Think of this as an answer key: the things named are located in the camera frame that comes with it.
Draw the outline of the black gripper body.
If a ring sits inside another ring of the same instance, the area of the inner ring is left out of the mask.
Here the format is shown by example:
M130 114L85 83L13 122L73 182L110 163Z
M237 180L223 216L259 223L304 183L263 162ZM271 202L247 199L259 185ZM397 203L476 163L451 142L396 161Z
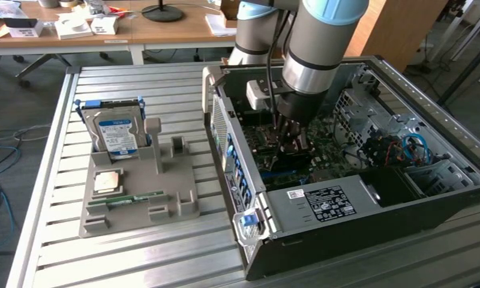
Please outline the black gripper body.
M301 125L308 125L315 119L328 90L317 94L285 92L277 100L277 112L289 120Z

